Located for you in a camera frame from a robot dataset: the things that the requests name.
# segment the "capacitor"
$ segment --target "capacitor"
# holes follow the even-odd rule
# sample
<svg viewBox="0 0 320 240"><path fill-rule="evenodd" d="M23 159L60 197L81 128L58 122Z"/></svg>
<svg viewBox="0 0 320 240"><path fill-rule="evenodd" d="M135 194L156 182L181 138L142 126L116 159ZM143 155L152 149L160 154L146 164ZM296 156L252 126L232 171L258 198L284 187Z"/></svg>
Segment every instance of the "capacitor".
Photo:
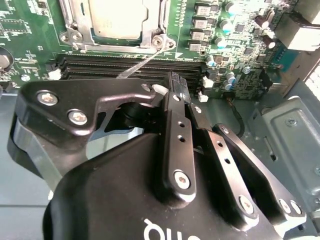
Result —
<svg viewBox="0 0 320 240"><path fill-rule="evenodd" d="M224 49L227 46L227 41L223 36L219 36L215 39L214 43L218 49Z"/></svg>
<svg viewBox="0 0 320 240"><path fill-rule="evenodd" d="M262 41L268 49L273 49L276 46L275 41L273 41L269 36L265 35L262 37Z"/></svg>
<svg viewBox="0 0 320 240"><path fill-rule="evenodd" d="M237 79L235 77L235 74L231 71L229 73L226 74L226 81L229 83L229 84L235 84Z"/></svg>
<svg viewBox="0 0 320 240"><path fill-rule="evenodd" d="M214 56L212 56L212 55L207 56L205 59L205 62L208 67L213 67L216 65Z"/></svg>
<svg viewBox="0 0 320 240"><path fill-rule="evenodd" d="M224 33L229 34L234 29L234 26L232 25L230 20L225 19L220 23L220 28Z"/></svg>
<svg viewBox="0 0 320 240"><path fill-rule="evenodd" d="M232 84L228 83L228 81L224 81L223 88L224 88L224 90L230 91L233 88L233 86L232 86Z"/></svg>
<svg viewBox="0 0 320 240"><path fill-rule="evenodd" d="M235 4L233 1L228 2L224 9L230 16L234 16L240 12L239 5Z"/></svg>
<svg viewBox="0 0 320 240"><path fill-rule="evenodd" d="M269 27L269 22L267 19L265 19L263 16L259 15L254 19L255 23L260 26L262 29L266 29Z"/></svg>

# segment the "cable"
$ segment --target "cable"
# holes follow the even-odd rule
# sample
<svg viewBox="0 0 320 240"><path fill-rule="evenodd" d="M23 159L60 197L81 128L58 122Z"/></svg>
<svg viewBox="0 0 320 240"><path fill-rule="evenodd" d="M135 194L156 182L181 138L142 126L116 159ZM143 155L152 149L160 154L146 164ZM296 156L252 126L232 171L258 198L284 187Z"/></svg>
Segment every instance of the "cable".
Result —
<svg viewBox="0 0 320 240"><path fill-rule="evenodd" d="M238 121L239 125L240 125L240 131L239 133L237 134L237 136L239 138L241 138L244 133L245 133L245 123L244 123L244 120L242 119L240 113L237 111L235 105L232 103L232 99L230 97L227 97L226 98L226 101L227 103L229 104L229 106L231 107L231 110L233 112L233 115L235 117L235 119Z"/></svg>

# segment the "black capacitor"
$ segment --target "black capacitor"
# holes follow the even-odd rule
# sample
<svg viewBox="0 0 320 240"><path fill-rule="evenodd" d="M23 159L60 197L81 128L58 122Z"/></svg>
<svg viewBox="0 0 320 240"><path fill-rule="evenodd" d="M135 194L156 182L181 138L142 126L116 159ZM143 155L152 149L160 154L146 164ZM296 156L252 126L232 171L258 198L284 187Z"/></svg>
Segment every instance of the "black capacitor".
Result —
<svg viewBox="0 0 320 240"><path fill-rule="evenodd" d="M273 41L268 35L263 36L262 41L268 49L273 49L276 46L275 41Z"/></svg>
<svg viewBox="0 0 320 240"><path fill-rule="evenodd" d="M260 26L262 29L266 29L269 27L269 22L267 19L265 19L263 16L259 15L254 19L255 23Z"/></svg>

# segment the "metal screw head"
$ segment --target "metal screw head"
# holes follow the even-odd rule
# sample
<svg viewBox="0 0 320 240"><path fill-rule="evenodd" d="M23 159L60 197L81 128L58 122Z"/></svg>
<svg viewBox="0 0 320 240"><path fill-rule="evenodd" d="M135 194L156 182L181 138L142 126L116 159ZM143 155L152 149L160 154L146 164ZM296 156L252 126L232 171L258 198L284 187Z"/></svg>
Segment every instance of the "metal screw head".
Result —
<svg viewBox="0 0 320 240"><path fill-rule="evenodd" d="M287 120L285 120L285 124L288 127L293 127L293 126L297 125L297 123L298 123L298 121L293 118L288 118Z"/></svg>
<svg viewBox="0 0 320 240"><path fill-rule="evenodd" d="M69 120L75 125L84 125L88 121L87 116L78 110L73 110L68 113Z"/></svg>
<svg viewBox="0 0 320 240"><path fill-rule="evenodd" d="M290 213L291 213L291 209L290 209L289 205L286 203L286 201L283 200L283 199L280 199L279 202L280 202L283 210L284 210L287 214L290 214Z"/></svg>
<svg viewBox="0 0 320 240"><path fill-rule="evenodd" d="M28 81L31 80L31 77L30 77L29 75L27 75L27 74L22 74L21 77L20 77L20 79L21 79L22 81L24 81L24 82L28 82Z"/></svg>
<svg viewBox="0 0 320 240"><path fill-rule="evenodd" d="M315 172L315 174L317 174L318 176L320 176L320 166L317 166L317 167L314 169L314 172Z"/></svg>
<svg viewBox="0 0 320 240"><path fill-rule="evenodd" d="M160 36L155 36L152 39L152 45L157 48L161 47L163 45L163 38Z"/></svg>
<svg viewBox="0 0 320 240"><path fill-rule="evenodd" d="M61 40L64 42L69 42L69 38L66 35L62 35Z"/></svg>
<svg viewBox="0 0 320 240"><path fill-rule="evenodd" d="M253 214L254 213L254 211L255 211L254 206L252 205L252 203L249 201L248 198L246 198L243 195L240 195L239 196L239 202L241 204L241 207L244 209L244 211L247 214Z"/></svg>
<svg viewBox="0 0 320 240"><path fill-rule="evenodd" d="M246 67L244 67L244 68L242 69L242 72L243 72L244 74L249 74L249 73L251 72L251 68L250 68L249 66L246 66Z"/></svg>
<svg viewBox="0 0 320 240"><path fill-rule="evenodd" d="M151 91L151 89L148 87L148 85L147 84L141 84L141 87L144 89L144 90L146 90L147 92L150 92Z"/></svg>
<svg viewBox="0 0 320 240"><path fill-rule="evenodd" d="M221 130L224 131L225 134L229 134L229 130L225 126L221 126Z"/></svg>
<svg viewBox="0 0 320 240"><path fill-rule="evenodd" d="M198 114L202 113L202 110L200 107L195 106L194 109L197 111Z"/></svg>
<svg viewBox="0 0 320 240"><path fill-rule="evenodd" d="M190 180L182 171L176 171L174 173L174 180L181 189L188 189L190 187Z"/></svg>
<svg viewBox="0 0 320 240"><path fill-rule="evenodd" d="M297 214L302 214L302 211L301 211L300 207L298 206L298 204L296 204L294 201L290 201L290 203Z"/></svg>
<svg viewBox="0 0 320 240"><path fill-rule="evenodd" d="M180 102L180 100L181 100L180 97L178 97L177 95L173 95L172 97L173 97L173 99L176 100L177 102Z"/></svg>
<svg viewBox="0 0 320 240"><path fill-rule="evenodd" d="M58 98L50 92L40 92L36 98L40 103L47 106L53 106L58 103Z"/></svg>

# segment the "mounting hole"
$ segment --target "mounting hole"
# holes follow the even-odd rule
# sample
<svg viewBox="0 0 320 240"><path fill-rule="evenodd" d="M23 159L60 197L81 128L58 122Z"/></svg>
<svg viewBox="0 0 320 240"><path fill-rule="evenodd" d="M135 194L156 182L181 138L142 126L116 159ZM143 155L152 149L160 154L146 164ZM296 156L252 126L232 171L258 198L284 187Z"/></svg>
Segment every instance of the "mounting hole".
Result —
<svg viewBox="0 0 320 240"><path fill-rule="evenodd" d="M143 83L143 84L141 84L141 87L142 87L144 90L146 90L147 92L151 92L151 88L150 88L147 84Z"/></svg>
<svg viewBox="0 0 320 240"><path fill-rule="evenodd" d="M180 142L182 142L182 143L184 143L184 142L186 141L182 135L178 135L178 139L179 139Z"/></svg>
<svg viewBox="0 0 320 240"><path fill-rule="evenodd" d="M185 125L182 123L182 121L178 121L178 124L179 124L179 126L182 127L182 128L185 127Z"/></svg>
<svg viewBox="0 0 320 240"><path fill-rule="evenodd" d="M180 102L181 101L181 98L178 96L178 95L173 95L172 96L174 100Z"/></svg>

